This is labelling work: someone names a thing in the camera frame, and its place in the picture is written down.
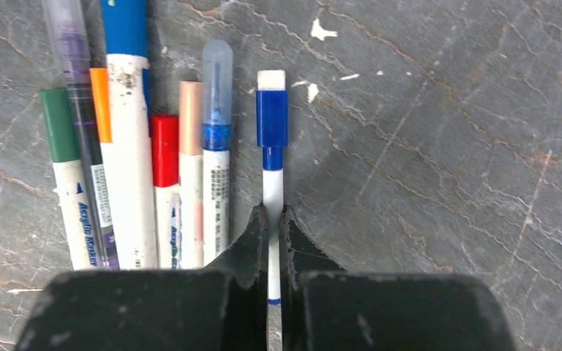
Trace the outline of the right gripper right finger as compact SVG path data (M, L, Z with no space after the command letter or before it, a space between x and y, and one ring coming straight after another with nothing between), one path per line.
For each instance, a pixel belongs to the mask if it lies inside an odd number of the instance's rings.
M284 350L514 350L498 299L455 273L350 272L286 206L280 220Z

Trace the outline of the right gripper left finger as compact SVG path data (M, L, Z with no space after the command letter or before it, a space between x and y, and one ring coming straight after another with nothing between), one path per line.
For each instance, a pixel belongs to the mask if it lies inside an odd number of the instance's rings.
M266 350L268 222L199 269L72 271L37 298L17 350Z

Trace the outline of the blue cap white marker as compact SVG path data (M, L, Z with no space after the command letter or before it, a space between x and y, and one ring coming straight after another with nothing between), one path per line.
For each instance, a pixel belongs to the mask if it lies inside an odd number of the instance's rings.
M155 269L146 2L100 4L112 145L105 163L119 264L123 270Z

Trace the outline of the thin blue whiteboard marker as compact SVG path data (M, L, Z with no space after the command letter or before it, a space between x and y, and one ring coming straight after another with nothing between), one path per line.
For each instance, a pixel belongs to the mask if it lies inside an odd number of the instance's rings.
M282 69L261 70L256 89L257 145L262 149L262 203L268 222L268 303L282 301L280 218L284 207L284 149L288 144L288 92Z

